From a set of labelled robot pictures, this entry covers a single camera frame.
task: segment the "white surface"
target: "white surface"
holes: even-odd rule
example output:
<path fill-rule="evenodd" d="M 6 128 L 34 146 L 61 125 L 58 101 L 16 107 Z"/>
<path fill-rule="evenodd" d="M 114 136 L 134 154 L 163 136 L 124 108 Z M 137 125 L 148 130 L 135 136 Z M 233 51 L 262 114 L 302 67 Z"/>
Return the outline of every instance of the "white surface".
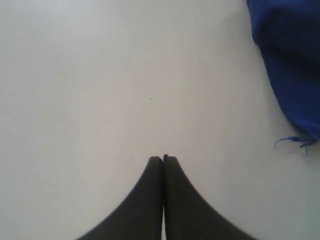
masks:
<path fill-rule="evenodd" d="M 164 153 L 255 237 L 319 238 L 245 1 L 2 1 L 0 29 L 0 239 L 81 236 Z"/>

